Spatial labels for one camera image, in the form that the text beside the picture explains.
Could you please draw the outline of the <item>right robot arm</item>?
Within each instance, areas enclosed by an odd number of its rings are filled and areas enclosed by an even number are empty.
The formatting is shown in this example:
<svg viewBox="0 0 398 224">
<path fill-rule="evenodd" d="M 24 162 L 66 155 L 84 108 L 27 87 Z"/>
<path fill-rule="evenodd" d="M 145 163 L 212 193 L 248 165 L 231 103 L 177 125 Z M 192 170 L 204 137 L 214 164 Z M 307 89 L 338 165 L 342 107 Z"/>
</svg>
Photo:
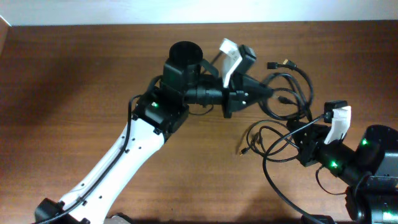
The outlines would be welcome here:
<svg viewBox="0 0 398 224">
<path fill-rule="evenodd" d="M 298 160 L 319 163 L 347 184 L 346 209 L 357 223 L 397 223 L 397 130 L 368 126 L 356 149 L 344 144 L 351 125 L 346 101 L 324 104 L 323 124 L 287 122 L 298 145 Z"/>
</svg>

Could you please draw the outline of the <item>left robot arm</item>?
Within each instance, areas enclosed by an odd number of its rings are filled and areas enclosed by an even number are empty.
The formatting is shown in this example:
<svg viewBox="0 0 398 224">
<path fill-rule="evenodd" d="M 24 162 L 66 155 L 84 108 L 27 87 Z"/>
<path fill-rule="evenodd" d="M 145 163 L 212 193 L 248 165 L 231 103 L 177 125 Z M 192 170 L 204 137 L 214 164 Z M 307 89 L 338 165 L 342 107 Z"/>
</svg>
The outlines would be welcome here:
<svg viewBox="0 0 398 224">
<path fill-rule="evenodd" d="M 252 48 L 225 39 L 218 55 L 222 69 L 205 60 L 197 44 L 173 44 L 163 73 L 130 99 L 126 126 L 113 146 L 58 202 L 44 199 L 35 209 L 35 222 L 103 223 L 138 169 L 188 118 L 190 105 L 220 105 L 230 118 L 272 96 L 271 88 L 248 75 L 256 61 Z"/>
</svg>

